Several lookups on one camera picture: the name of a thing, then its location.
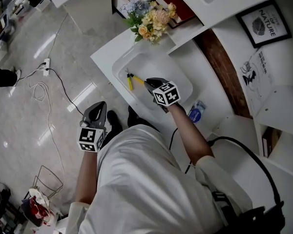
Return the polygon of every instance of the yellow handle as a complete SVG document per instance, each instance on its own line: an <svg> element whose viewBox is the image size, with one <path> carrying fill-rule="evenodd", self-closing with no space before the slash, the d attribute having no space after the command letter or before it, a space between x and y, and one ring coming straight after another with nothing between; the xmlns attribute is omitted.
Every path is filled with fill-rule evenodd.
<svg viewBox="0 0 293 234"><path fill-rule="evenodd" d="M128 77L127 80L128 80L129 90L132 91L132 84L131 84L130 77Z"/></svg>
<svg viewBox="0 0 293 234"><path fill-rule="evenodd" d="M141 80L139 77L136 77L136 76L134 76L133 77L136 81L138 81L139 83L141 83L142 85L144 85L144 81L143 80Z"/></svg>

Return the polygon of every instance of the picture frame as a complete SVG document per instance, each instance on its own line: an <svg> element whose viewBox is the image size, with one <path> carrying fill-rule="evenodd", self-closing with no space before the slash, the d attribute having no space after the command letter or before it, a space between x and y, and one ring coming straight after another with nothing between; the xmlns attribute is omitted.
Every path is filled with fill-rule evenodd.
<svg viewBox="0 0 293 234"><path fill-rule="evenodd" d="M254 48L292 37L275 0L269 0L236 15Z"/></svg>

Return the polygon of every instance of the power strip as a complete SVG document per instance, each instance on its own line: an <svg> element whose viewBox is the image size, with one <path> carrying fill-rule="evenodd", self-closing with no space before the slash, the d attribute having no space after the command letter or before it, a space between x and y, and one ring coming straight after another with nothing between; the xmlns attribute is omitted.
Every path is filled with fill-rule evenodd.
<svg viewBox="0 0 293 234"><path fill-rule="evenodd" d="M43 76L48 76L50 74L50 58L44 59L45 65L43 66Z"/></svg>

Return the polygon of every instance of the forearm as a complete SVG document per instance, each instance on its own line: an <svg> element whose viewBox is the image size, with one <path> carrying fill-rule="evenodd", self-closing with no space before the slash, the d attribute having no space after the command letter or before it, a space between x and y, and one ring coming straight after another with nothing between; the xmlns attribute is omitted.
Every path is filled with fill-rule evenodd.
<svg viewBox="0 0 293 234"><path fill-rule="evenodd" d="M171 105L168 109L175 120L185 150L192 164L196 164L204 156L213 156L210 146L186 113L177 105Z"/></svg>
<svg viewBox="0 0 293 234"><path fill-rule="evenodd" d="M75 202L91 204L97 192L97 153L85 152L77 180Z"/></svg>

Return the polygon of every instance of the blue and white packet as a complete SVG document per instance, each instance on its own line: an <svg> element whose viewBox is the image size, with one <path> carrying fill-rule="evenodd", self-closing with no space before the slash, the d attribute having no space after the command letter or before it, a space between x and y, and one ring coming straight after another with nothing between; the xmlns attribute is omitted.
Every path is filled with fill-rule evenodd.
<svg viewBox="0 0 293 234"><path fill-rule="evenodd" d="M202 113L204 112L205 109L206 109L206 105L200 100L198 100L192 106L188 117L193 123L197 123L201 119Z"/></svg>

